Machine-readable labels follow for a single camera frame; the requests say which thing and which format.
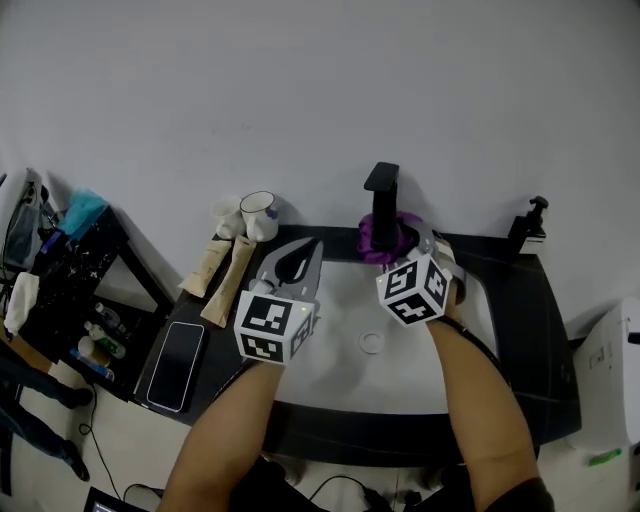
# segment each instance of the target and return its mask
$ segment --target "black faucet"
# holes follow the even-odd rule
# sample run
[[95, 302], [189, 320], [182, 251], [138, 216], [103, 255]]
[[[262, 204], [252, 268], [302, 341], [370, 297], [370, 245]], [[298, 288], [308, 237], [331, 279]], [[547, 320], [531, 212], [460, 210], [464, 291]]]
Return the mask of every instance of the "black faucet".
[[365, 190], [373, 192], [371, 247], [376, 251], [390, 252], [398, 244], [396, 196], [399, 170], [400, 166], [396, 164], [378, 162], [364, 184]]

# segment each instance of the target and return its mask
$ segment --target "person's leg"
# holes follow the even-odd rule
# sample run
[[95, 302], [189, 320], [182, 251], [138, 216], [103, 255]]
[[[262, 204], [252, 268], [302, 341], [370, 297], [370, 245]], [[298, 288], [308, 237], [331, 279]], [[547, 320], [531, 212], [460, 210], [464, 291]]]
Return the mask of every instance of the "person's leg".
[[63, 460], [81, 480], [89, 480], [89, 471], [76, 446], [63, 439], [42, 420], [26, 411], [17, 401], [0, 393], [0, 425], [20, 436], [34, 448]]
[[51, 375], [32, 368], [2, 342], [0, 342], [0, 379], [35, 389], [70, 409], [79, 405], [88, 405], [93, 397], [88, 389], [71, 389]]

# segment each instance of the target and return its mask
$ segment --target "sink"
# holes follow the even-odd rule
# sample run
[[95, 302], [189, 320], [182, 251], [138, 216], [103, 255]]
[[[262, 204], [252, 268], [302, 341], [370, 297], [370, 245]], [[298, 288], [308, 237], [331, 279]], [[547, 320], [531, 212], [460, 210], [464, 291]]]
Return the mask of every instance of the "sink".
[[[376, 414], [444, 414], [442, 367], [425, 324], [402, 327], [379, 305], [380, 267], [322, 264], [313, 336], [287, 366], [281, 402]], [[467, 280], [459, 306], [469, 330], [497, 354], [482, 284]]]

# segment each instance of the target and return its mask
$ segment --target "white appliance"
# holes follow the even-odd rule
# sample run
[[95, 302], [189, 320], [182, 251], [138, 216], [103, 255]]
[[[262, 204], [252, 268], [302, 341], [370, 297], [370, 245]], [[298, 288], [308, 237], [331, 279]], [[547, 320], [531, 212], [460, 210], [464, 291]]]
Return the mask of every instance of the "white appliance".
[[605, 452], [640, 441], [640, 301], [626, 298], [593, 328], [574, 356], [582, 430], [577, 448]]

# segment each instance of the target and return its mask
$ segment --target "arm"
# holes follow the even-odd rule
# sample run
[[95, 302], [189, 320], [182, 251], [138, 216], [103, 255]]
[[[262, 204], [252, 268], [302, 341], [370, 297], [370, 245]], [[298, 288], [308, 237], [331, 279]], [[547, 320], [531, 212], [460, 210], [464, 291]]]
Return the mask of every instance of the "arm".
[[171, 472], [158, 512], [219, 512], [260, 455], [284, 366], [247, 370], [200, 417]]
[[[455, 288], [450, 297], [455, 296]], [[447, 314], [458, 320], [454, 308]], [[476, 509], [539, 476], [515, 396], [491, 361], [448, 325], [429, 325], [442, 363], [451, 426], [469, 471]]]

